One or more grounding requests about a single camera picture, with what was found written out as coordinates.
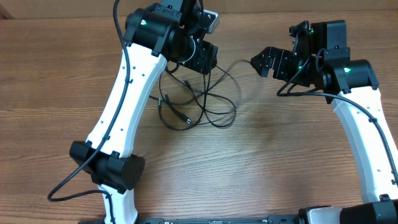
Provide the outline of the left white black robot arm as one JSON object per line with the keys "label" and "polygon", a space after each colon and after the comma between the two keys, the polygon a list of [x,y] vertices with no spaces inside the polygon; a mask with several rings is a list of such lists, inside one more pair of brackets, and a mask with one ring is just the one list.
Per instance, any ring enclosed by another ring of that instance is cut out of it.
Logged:
{"label": "left white black robot arm", "polygon": [[134,188],[145,160],[133,154],[134,138],[149,95],[169,62],[201,74],[216,66],[217,47],[204,40],[219,23],[201,1],[162,1],[128,15],[118,75],[106,106],[71,158],[103,196],[104,223],[137,223]]}

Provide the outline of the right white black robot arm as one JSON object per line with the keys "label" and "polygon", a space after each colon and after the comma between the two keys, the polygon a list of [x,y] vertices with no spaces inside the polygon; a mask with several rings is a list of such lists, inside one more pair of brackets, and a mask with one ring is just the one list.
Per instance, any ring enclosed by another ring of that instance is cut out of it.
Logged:
{"label": "right white black robot arm", "polygon": [[293,49],[266,47],[250,63],[262,77],[282,80],[279,97],[321,96],[340,120],[353,153],[362,204],[314,206],[280,217],[279,223],[396,223],[397,147],[387,125],[379,82],[365,59],[352,60],[346,22],[303,21],[290,26]]}

